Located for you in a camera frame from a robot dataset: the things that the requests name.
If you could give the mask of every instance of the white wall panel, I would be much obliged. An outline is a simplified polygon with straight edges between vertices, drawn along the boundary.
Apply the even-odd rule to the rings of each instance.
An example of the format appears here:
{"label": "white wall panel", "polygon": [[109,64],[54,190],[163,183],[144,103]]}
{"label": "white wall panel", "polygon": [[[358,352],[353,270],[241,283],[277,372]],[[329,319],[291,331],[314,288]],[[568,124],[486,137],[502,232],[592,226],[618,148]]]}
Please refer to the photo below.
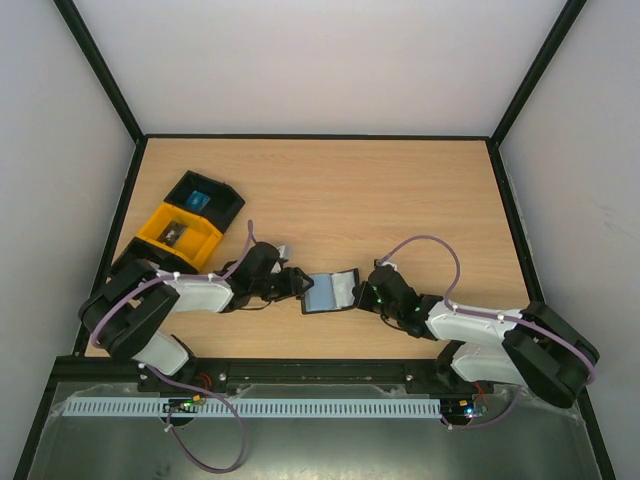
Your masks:
{"label": "white wall panel", "polygon": [[564,0],[76,0],[145,132],[490,135]]}
{"label": "white wall panel", "polygon": [[600,350],[589,389],[640,478],[640,3],[587,3],[503,145],[547,300]]}
{"label": "white wall panel", "polygon": [[133,143],[51,1],[0,14],[0,478],[71,353]]}

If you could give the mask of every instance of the black frame edge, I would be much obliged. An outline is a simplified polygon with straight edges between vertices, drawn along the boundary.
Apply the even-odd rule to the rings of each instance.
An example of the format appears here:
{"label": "black frame edge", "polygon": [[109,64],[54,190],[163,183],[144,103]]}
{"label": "black frame edge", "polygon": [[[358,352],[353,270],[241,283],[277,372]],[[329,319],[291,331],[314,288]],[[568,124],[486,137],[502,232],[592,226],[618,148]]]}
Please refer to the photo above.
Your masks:
{"label": "black frame edge", "polygon": [[489,140],[487,141],[487,150],[489,151],[493,174],[496,177],[498,191],[502,199],[502,206],[505,216],[507,217],[509,230],[511,230],[511,238],[513,239],[513,245],[516,249],[518,262],[520,262],[520,270],[522,270],[522,277],[527,288],[529,300],[542,302],[544,301],[542,287],[540,286],[540,281],[538,280],[538,275],[533,265],[529,243],[527,242],[527,236],[524,233],[524,228],[520,221],[520,213],[516,207],[511,185],[509,184],[509,177],[507,176],[504,163],[502,162],[502,156],[500,155],[500,149],[498,145]]}
{"label": "black frame edge", "polygon": [[49,410],[51,409],[54,395],[55,388],[46,388],[42,394],[42,399],[38,405],[36,416],[31,424],[31,429],[27,435],[27,440],[22,448],[22,454],[20,455],[20,460],[18,461],[18,465],[13,475],[14,480],[26,479],[29,476],[31,465],[33,465],[33,459],[38,451],[38,443],[40,442],[42,431],[44,430],[45,423],[49,417]]}
{"label": "black frame edge", "polygon": [[[140,171],[140,165],[142,165],[142,158],[144,157],[146,148],[147,137],[143,135],[142,139],[136,144],[133,157],[131,158],[131,164],[129,165],[129,170],[127,171],[127,176],[122,186],[122,193],[120,194],[120,199],[118,200],[118,205],[107,235],[107,241],[105,242],[102,256],[100,257],[100,263],[98,264],[98,270],[91,287],[91,293],[95,292],[107,281],[109,267],[113,261],[118,239],[120,238],[120,232],[122,231],[122,225],[127,215],[127,209],[129,208],[129,202],[131,201],[131,195],[133,195],[133,188],[138,178],[138,172]],[[80,324],[78,335],[73,345],[73,354],[76,357],[84,357],[88,344],[89,331]]]}
{"label": "black frame edge", "polygon": [[[527,288],[527,294],[529,295],[529,299],[532,301],[544,301],[540,281],[538,280],[533,259],[531,258],[531,251],[529,250],[527,236],[524,232],[520,213],[516,207],[513,192],[511,191],[509,177],[507,176],[502,156],[500,155],[499,145],[493,140],[488,140],[487,150],[489,151],[491,166],[493,167],[493,173],[496,177],[496,183],[498,184],[498,190],[500,192],[500,198],[502,199],[505,216],[507,217],[507,223],[509,224],[509,230],[511,230],[511,237],[513,238],[518,262],[520,262],[520,269],[522,270],[522,277]],[[604,439],[602,438],[602,433],[600,432],[600,427],[596,420],[596,414],[593,410],[593,405],[591,404],[586,387],[583,388],[578,395],[577,402],[582,418],[586,423],[587,434],[591,441],[591,446],[596,458],[596,463],[598,464],[598,469],[600,470],[600,475],[603,480],[615,480],[616,476],[611,464],[611,459],[609,458],[607,447],[604,443]]]}
{"label": "black frame edge", "polygon": [[111,100],[113,107],[116,109],[116,112],[120,116],[122,123],[129,132],[129,135],[131,135],[134,143],[141,141],[143,137],[142,129],[133,116],[133,112],[122,95],[120,87],[118,87],[118,84],[113,78],[113,75],[102,57],[100,50],[98,50],[98,46],[93,40],[84,20],[80,16],[80,12],[78,11],[75,3],[73,3],[73,0],[53,0],[53,3],[58,7],[60,15],[62,15],[62,18],[64,18],[64,21],[67,23],[69,30],[80,47],[80,50],[82,50],[82,53],[84,53],[89,65],[91,65],[93,72],[100,81],[100,84],[109,97],[109,100]]}
{"label": "black frame edge", "polygon": [[589,393],[586,388],[583,388],[578,395],[578,407],[580,408],[580,413],[587,427],[587,434],[589,435],[591,447],[596,457],[596,463],[600,469],[600,475],[603,480],[615,480],[616,474],[613,470],[613,464],[609,458],[609,453],[607,453],[607,447],[602,438],[598,420],[596,419],[596,412],[593,409],[591,398],[589,398]]}
{"label": "black frame edge", "polygon": [[452,140],[485,142],[482,135],[367,135],[306,133],[149,133],[148,138],[228,139],[228,140]]}
{"label": "black frame edge", "polygon": [[567,3],[565,3],[560,15],[558,15],[558,18],[553,24],[549,35],[547,35],[542,47],[540,47],[538,54],[529,67],[522,83],[518,87],[511,103],[504,112],[500,123],[498,123],[498,126],[491,137],[491,140],[497,146],[500,146],[506,138],[509,130],[515,123],[518,115],[531,96],[531,93],[536,88],[540,78],[542,78],[542,75],[551,63],[551,60],[558,51],[562,41],[566,37],[567,33],[569,33],[571,26],[578,18],[578,15],[582,11],[582,7],[584,7],[586,3],[587,0],[567,0]]}

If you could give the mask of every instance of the wooden tabletop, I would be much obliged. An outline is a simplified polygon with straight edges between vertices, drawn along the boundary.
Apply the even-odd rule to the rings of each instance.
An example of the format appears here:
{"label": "wooden tabletop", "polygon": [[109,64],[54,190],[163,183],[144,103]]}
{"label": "wooden tabletop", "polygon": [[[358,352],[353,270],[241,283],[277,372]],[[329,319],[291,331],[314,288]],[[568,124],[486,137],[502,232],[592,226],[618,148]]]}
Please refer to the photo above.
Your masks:
{"label": "wooden tabletop", "polygon": [[[361,278],[374,258],[426,233],[460,256],[456,301],[528,303],[484,142],[150,139],[116,255],[185,170],[226,182],[246,200],[210,269],[238,257],[248,219],[258,240],[292,247],[289,265],[307,273],[358,267]],[[419,293],[442,294],[454,275],[451,257],[434,242],[414,242],[393,260]],[[161,329],[198,357],[435,358],[445,345],[359,310],[302,315],[294,299],[262,311],[173,314]],[[87,355],[104,352],[89,347]]]}

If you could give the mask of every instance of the small blue object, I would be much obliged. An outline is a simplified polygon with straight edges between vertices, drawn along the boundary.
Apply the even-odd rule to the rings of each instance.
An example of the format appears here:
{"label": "small blue object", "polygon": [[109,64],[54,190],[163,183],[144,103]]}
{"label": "small blue object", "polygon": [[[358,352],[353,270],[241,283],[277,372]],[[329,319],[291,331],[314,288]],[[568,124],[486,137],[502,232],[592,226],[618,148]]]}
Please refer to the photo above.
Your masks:
{"label": "small blue object", "polygon": [[194,190],[193,193],[189,195],[189,198],[187,199],[185,206],[189,207],[191,210],[195,210],[196,212],[199,212],[205,207],[207,203],[209,203],[209,200],[211,199],[209,198],[208,195],[205,195],[202,192]]}

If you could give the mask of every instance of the white joint cover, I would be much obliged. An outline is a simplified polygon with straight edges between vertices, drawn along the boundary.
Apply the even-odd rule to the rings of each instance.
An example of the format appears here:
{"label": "white joint cover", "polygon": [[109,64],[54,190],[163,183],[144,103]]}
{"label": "white joint cover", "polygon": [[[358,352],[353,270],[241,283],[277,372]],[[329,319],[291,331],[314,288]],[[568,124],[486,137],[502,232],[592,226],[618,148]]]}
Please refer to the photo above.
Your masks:
{"label": "white joint cover", "polygon": [[502,348],[465,343],[453,356],[451,367],[467,382],[487,380],[526,385],[522,375]]}
{"label": "white joint cover", "polygon": [[208,310],[220,312],[233,298],[233,291],[227,282],[216,280],[220,278],[213,275],[213,281],[185,280],[178,277],[178,281],[167,281],[167,285],[173,287],[180,298],[173,306],[171,312],[192,312],[196,310]]}
{"label": "white joint cover", "polygon": [[189,354],[173,337],[156,332],[149,343],[133,359],[157,368],[165,375],[173,375],[189,360]]}
{"label": "white joint cover", "polygon": [[[481,312],[500,313],[520,318],[519,310],[489,310],[486,308],[459,305],[459,308]],[[489,318],[453,313],[443,302],[437,303],[429,312],[427,327],[440,340],[458,340],[478,345],[486,345],[502,349],[504,334],[512,330],[516,324],[508,320],[492,320]]]}

